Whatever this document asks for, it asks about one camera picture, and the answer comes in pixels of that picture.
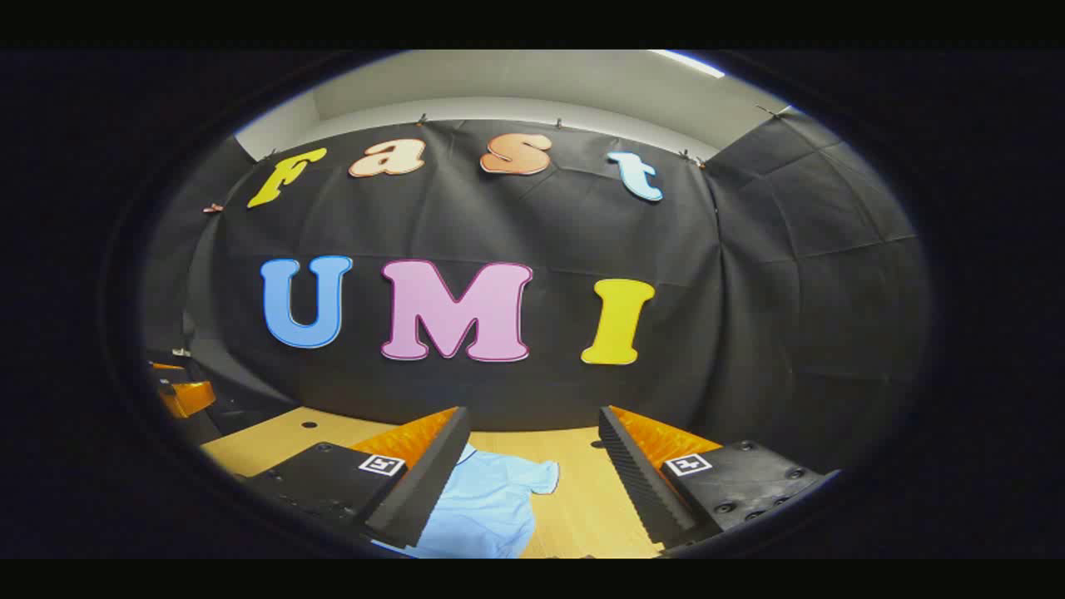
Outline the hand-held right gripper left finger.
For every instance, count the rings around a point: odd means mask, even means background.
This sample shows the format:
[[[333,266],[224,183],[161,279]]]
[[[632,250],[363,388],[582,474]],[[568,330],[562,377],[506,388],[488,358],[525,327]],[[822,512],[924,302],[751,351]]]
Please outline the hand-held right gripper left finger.
[[[359,541],[414,546],[466,447],[452,407],[354,446],[317,441],[245,486],[311,527]]]

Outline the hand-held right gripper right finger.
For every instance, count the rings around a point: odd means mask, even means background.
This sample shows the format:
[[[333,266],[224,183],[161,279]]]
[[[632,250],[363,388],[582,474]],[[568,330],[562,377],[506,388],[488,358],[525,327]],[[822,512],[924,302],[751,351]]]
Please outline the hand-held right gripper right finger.
[[[841,470],[818,473],[764,446],[715,443],[616,406],[599,437],[651,543],[678,552],[806,500]]]

